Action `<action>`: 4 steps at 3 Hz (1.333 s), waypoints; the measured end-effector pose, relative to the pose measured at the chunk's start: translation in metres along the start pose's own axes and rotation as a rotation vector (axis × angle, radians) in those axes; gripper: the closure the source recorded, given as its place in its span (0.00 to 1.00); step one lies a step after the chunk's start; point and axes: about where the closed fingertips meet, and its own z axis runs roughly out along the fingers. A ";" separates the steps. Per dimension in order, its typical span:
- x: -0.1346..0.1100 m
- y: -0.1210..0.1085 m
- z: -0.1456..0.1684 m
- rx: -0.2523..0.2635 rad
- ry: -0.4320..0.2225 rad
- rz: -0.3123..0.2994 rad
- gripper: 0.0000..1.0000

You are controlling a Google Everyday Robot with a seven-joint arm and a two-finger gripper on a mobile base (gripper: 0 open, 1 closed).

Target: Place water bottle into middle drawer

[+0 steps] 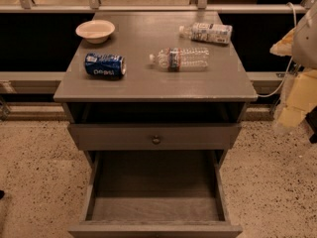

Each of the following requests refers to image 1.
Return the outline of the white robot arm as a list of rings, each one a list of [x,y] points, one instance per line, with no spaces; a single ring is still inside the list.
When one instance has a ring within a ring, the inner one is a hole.
[[[298,24],[269,50],[273,55],[290,56],[304,70],[294,79],[277,123],[293,128],[317,106],[317,3]]]

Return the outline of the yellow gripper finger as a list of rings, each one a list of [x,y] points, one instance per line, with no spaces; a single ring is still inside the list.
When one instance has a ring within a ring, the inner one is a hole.
[[[275,125],[283,129],[297,127],[317,106],[317,70],[305,68],[288,74],[274,113]]]
[[[291,29],[281,40],[270,48],[269,52],[280,57],[291,57],[294,32],[295,29]]]

